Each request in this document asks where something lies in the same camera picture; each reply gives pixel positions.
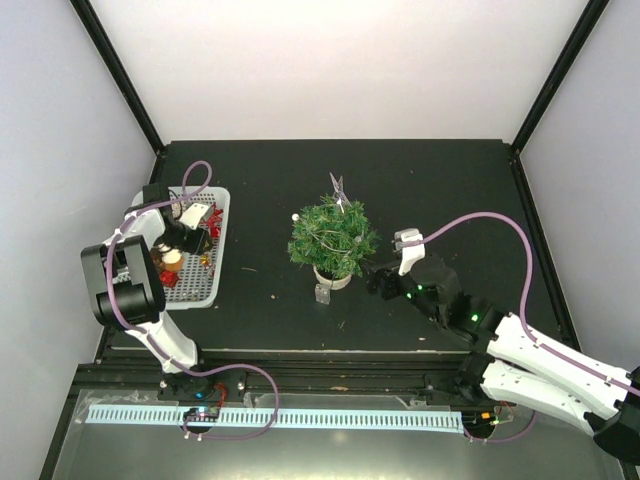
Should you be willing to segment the silver red star ornament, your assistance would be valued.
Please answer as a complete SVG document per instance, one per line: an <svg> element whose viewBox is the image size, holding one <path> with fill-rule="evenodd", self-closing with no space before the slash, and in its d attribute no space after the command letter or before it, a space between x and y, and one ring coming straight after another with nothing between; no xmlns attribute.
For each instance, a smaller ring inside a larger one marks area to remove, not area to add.
<svg viewBox="0 0 640 480"><path fill-rule="evenodd" d="M336 177L333 173L330 173L330 179L334 189L331 198L339 211L345 213L351 206L351 202L344 191L344 178L342 176Z"/></svg>

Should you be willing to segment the small green christmas tree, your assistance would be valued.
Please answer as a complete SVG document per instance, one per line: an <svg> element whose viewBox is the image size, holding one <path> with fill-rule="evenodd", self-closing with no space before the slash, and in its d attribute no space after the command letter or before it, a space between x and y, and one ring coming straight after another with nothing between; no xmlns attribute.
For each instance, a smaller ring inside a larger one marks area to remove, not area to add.
<svg viewBox="0 0 640 480"><path fill-rule="evenodd" d="M376 253L379 236L360 201L338 202L323 196L291 220L290 261L315 268L327 280L361 277L362 263Z"/></svg>

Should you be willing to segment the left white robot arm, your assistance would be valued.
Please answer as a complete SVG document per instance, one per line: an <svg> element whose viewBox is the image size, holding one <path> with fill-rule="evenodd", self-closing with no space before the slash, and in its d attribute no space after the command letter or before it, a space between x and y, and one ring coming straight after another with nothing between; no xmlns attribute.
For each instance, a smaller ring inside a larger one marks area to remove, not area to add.
<svg viewBox="0 0 640 480"><path fill-rule="evenodd" d="M172 198L161 184L143 187L143 202L130 208L107 240L81 251L92 312L110 326L139 340L168 375L181 374L179 386L193 399L214 388L213 372L200 364L199 350L167 312L163 273L176 274L186 255L211 251L213 240L200 226L209 208L193 204L174 217Z"/></svg>

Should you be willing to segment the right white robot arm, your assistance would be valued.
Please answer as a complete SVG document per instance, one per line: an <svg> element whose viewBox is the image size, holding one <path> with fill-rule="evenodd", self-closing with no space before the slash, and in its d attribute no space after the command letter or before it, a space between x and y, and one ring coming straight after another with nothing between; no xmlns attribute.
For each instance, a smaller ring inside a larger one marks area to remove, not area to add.
<svg viewBox="0 0 640 480"><path fill-rule="evenodd" d="M616 459L639 463L639 372L590 358L463 291L435 255L363 263L367 290L406 299L470 354L454 379L457 396L522 405L568 423Z"/></svg>

